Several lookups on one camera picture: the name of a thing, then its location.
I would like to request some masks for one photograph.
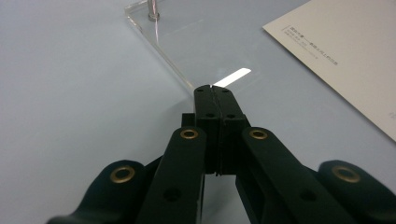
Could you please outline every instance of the gray table surface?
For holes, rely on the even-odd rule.
[[[0,223],[71,213],[111,162],[162,155],[192,111],[180,80],[125,20],[131,3],[0,3]],[[310,168],[349,161],[396,192],[395,142],[292,56],[277,57],[288,53],[268,38],[277,76],[230,86],[250,123]],[[203,223],[248,223],[232,176],[206,177]]]

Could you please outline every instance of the metal rivet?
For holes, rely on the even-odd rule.
[[[134,178],[134,174],[134,168],[129,165],[125,165],[115,169],[111,173],[110,179],[116,184],[122,184]]]
[[[185,139],[194,139],[198,137],[198,132],[193,129],[186,129],[181,131],[180,136]]]
[[[268,137],[268,134],[262,130],[252,130],[248,133],[251,137],[262,140]]]
[[[336,165],[332,168],[332,173],[338,178],[348,183],[358,183],[361,181],[361,176],[349,167],[343,165]]]

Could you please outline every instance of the white paper card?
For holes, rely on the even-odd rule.
[[[311,0],[263,28],[396,141],[396,0]]]

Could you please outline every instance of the white tabletop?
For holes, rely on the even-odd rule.
[[[103,168],[155,160],[192,112],[191,95],[125,19],[131,3],[0,4],[0,223],[72,213]],[[250,123],[310,168],[349,161],[396,192],[395,142],[297,60],[272,55],[268,72],[279,76],[230,86],[242,90],[236,98]],[[282,77],[288,69],[303,78]],[[300,82],[312,88],[288,91]],[[203,223],[248,223],[233,177],[205,183]]]

